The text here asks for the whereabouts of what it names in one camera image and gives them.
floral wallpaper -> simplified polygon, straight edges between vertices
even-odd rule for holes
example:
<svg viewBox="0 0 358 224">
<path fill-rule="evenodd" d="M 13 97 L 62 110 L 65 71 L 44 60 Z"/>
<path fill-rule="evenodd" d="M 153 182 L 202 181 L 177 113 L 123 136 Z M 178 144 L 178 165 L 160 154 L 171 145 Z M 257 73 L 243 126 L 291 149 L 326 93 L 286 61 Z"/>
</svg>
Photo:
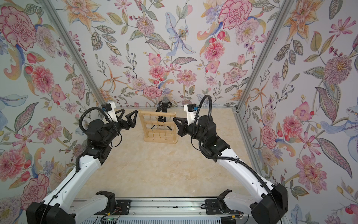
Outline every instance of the floral wallpaper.
<svg viewBox="0 0 358 224">
<path fill-rule="evenodd" d="M 358 223 L 355 0 L 295 0 L 240 115 L 291 224 Z"/>
<path fill-rule="evenodd" d="M 106 101 L 233 106 L 280 0 L 52 1 Z"/>
<path fill-rule="evenodd" d="M 27 223 L 29 205 L 74 167 L 86 144 L 79 116 L 95 104 L 37 1 L 0 1 L 0 11 L 0 223 Z"/>
</svg>

black cable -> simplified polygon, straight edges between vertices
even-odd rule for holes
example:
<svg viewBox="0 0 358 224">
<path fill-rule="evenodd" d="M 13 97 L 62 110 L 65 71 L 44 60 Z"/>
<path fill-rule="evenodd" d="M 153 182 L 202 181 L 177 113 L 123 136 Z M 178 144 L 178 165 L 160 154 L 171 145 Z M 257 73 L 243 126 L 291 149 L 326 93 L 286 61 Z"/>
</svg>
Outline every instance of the black cable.
<svg viewBox="0 0 358 224">
<path fill-rule="evenodd" d="M 95 220 L 95 221 L 94 221 L 94 222 L 93 222 L 92 224 L 95 224 L 95 222 L 96 222 L 96 221 L 97 221 L 97 219 L 98 219 L 98 216 L 99 216 L 99 215 L 97 215 L 97 218 L 96 218 L 96 220 Z"/>
<path fill-rule="evenodd" d="M 112 145 L 112 142 L 111 142 L 111 147 L 112 147 L 112 148 L 117 147 L 117 146 L 119 146 L 119 145 L 121 144 L 123 137 L 122 137 L 122 134 L 121 134 L 121 133 L 119 133 L 119 135 L 121 136 L 120 142 L 119 142 L 118 145 L 116 145 L 116 146 L 113 146 L 113 145 Z"/>
</svg>

microphone head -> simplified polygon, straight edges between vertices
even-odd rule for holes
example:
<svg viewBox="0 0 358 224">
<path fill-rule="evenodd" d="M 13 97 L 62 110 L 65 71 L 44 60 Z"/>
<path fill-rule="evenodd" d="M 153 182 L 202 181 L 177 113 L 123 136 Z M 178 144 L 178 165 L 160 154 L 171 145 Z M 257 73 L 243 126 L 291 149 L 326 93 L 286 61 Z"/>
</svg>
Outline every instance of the microphone head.
<svg viewBox="0 0 358 224">
<path fill-rule="evenodd" d="M 169 103 L 169 98 L 165 96 L 165 97 L 163 97 L 163 99 L 161 101 L 162 101 L 162 103 L 167 104 L 167 103 Z"/>
</svg>

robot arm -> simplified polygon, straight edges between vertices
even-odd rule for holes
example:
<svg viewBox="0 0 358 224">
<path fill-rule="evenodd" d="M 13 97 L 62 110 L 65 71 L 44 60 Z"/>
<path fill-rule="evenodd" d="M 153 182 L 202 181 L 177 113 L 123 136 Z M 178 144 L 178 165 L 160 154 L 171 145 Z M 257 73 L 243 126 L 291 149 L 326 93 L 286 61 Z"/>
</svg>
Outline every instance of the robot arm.
<svg viewBox="0 0 358 224">
<path fill-rule="evenodd" d="M 204 101 L 209 102 L 209 114 L 199 117 Z M 276 224 L 288 211 L 288 193 L 281 184 L 274 185 L 245 164 L 231 147 L 216 134 L 216 124 L 211 117 L 211 97 L 203 97 L 200 105 L 184 105 L 186 118 L 174 118 L 178 135 L 190 135 L 199 141 L 201 153 L 227 169 L 249 191 L 250 196 L 226 190 L 218 197 L 223 210 L 238 210 L 252 214 L 258 224 Z"/>
</svg>

beige marble surface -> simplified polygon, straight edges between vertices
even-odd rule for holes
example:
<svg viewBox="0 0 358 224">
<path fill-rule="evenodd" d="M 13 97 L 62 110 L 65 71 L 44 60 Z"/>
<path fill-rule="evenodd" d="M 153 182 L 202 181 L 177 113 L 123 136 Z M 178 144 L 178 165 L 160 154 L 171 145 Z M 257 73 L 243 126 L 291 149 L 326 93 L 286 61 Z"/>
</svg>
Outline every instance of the beige marble surface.
<svg viewBox="0 0 358 224">
<path fill-rule="evenodd" d="M 183 108 L 168 112 L 186 117 Z M 202 109 L 200 115 L 207 112 Z M 251 165 L 232 110 L 213 109 L 212 116 L 218 136 Z M 226 189 L 248 194 L 225 168 L 195 150 L 188 135 L 179 137 L 177 144 L 144 142 L 139 119 L 135 128 L 122 130 L 121 134 L 122 143 L 111 150 L 77 197 L 92 197 L 100 190 L 113 192 L 116 197 L 218 196 Z M 197 147 L 198 141 L 193 140 L 193 144 Z"/>
</svg>

